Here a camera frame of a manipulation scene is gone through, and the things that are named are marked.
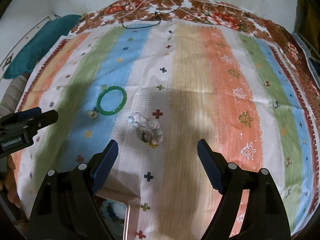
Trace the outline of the person's left hand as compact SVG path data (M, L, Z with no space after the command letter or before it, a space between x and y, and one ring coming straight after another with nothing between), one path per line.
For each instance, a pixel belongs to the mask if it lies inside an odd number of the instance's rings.
M14 175L14 170L16 166L12 159L12 156L9 155L7 158L7 173L5 178L1 180L1 190L7 190L7 198L8 200L14 204L16 207L21 209L21 201L17 193L16 180Z

